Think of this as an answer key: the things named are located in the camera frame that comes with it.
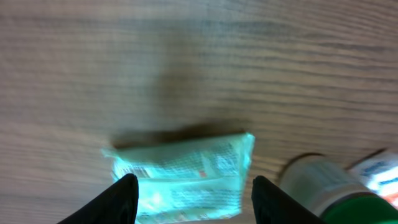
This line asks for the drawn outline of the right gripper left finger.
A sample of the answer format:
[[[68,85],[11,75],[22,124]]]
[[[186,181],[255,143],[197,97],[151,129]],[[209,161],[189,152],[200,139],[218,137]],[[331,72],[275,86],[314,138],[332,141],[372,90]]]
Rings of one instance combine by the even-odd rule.
[[[138,199],[137,177],[126,174],[59,224],[134,224]]]

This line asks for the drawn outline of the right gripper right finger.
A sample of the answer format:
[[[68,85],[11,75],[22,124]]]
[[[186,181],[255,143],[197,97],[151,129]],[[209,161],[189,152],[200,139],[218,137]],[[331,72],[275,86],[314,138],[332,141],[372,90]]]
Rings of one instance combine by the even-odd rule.
[[[251,200],[257,224],[325,224],[261,175],[253,179]]]

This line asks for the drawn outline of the green lid jar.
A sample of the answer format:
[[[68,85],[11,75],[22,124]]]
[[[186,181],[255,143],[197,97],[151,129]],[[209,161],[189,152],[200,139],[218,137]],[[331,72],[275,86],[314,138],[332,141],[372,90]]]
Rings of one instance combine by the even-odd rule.
[[[277,185],[325,223],[397,223],[397,209],[323,154],[289,161]]]

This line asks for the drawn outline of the teal tissue packet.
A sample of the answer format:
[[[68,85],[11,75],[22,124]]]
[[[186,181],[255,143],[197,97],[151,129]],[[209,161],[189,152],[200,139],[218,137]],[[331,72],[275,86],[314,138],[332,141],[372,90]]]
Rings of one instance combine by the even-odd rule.
[[[255,137],[250,133],[101,150],[118,181],[139,184],[137,223],[220,220],[242,212]]]

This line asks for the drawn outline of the orange snack packet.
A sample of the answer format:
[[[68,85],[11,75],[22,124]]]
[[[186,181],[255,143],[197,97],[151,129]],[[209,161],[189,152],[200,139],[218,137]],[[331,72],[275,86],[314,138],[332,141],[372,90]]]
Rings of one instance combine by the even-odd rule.
[[[397,208],[397,153],[380,149],[348,167],[370,191]]]

